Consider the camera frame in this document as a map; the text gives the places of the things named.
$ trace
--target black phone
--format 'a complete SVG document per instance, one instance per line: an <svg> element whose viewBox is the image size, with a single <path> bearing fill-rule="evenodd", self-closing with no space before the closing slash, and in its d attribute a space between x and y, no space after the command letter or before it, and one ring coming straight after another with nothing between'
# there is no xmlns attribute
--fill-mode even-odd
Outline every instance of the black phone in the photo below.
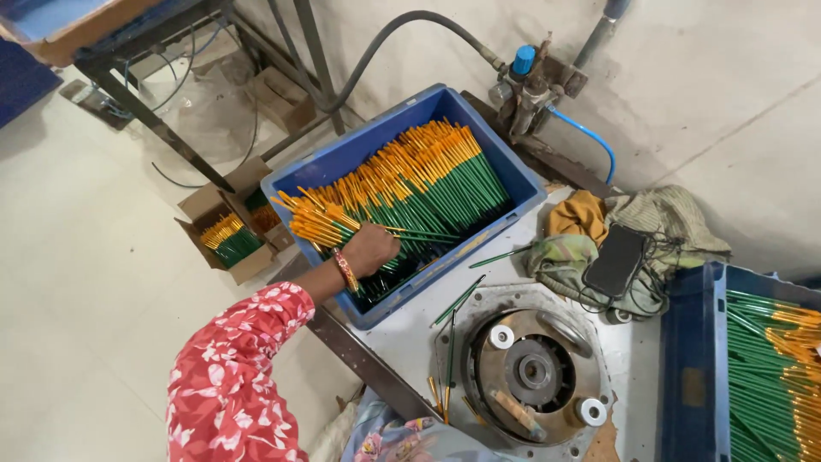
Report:
<svg viewBox="0 0 821 462"><path fill-rule="evenodd" d="M599 248L599 258L587 266L581 281L614 300L624 298L635 273L644 264L647 240L644 233L613 224Z"/></svg>

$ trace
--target red floral shirt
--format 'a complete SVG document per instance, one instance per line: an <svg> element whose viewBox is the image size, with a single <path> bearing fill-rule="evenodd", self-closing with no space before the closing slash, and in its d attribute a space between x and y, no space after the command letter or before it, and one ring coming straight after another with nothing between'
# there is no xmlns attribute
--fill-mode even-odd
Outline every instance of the red floral shirt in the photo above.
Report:
<svg viewBox="0 0 821 462"><path fill-rule="evenodd" d="M301 287L269 285L218 314L177 355L168 381L170 462L307 462L296 420L268 374L314 317Z"/></svg>

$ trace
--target blue tray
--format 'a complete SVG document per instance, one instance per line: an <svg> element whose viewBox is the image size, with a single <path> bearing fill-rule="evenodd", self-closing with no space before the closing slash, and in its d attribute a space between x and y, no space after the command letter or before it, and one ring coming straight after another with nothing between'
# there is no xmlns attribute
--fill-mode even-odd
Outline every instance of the blue tray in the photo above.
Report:
<svg viewBox="0 0 821 462"><path fill-rule="evenodd" d="M510 213L494 221L464 241L459 247L439 258L415 278L394 290L382 302L367 311L360 309L347 292L337 295L336 300L339 306L357 329L368 330L376 326L482 244L542 203L547 198L547 193L539 185L530 169L525 167L467 101L454 89L447 88L443 84L433 85L403 101L362 127L317 150L308 158L271 173L262 181L262 190L268 197L276 196L277 190L282 190L290 196L300 196L301 193L296 189L297 186L305 188L327 186L354 171L377 150L409 127L443 118L447 118L451 123L458 122L470 127L476 142L479 143L488 162L513 200L514 208ZM279 204L272 203L272 205L283 222L291 221L290 212ZM308 241L296 236L295 238L296 245L308 257L312 266L322 263L321 256ZM442 308L445 307L447 304L443 302Z"/></svg>
<svg viewBox="0 0 821 462"><path fill-rule="evenodd" d="M727 291L799 303L821 311L821 293L712 262L681 270L662 316L663 403L660 457L664 462L730 460L727 383Z"/></svg>

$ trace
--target person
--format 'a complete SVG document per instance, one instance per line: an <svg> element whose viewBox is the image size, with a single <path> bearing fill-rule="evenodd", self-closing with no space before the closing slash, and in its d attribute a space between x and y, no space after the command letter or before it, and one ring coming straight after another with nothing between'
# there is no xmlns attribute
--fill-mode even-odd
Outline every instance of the person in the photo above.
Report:
<svg viewBox="0 0 821 462"><path fill-rule="evenodd" d="M261 289L192 335L168 382L169 461L308 462L296 420L268 376L271 358L314 316L314 301L342 291L347 276L372 275L399 250L384 228L363 223L338 258ZM370 389L358 413L343 461L519 460L433 418L405 423Z"/></svg>

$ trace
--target bangle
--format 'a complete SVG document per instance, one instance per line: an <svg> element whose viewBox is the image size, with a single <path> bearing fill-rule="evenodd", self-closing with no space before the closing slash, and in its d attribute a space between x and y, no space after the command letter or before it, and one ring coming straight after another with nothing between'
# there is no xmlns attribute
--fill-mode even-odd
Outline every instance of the bangle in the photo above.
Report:
<svg viewBox="0 0 821 462"><path fill-rule="evenodd" d="M331 252L333 253L334 260L337 261L337 266L339 266L342 276L348 284L348 288L351 292L359 292L359 281L356 280L356 276L354 276L354 271L351 269L351 265L348 265L348 260L345 260L345 257L342 256L342 252L340 252L336 247L331 249Z"/></svg>

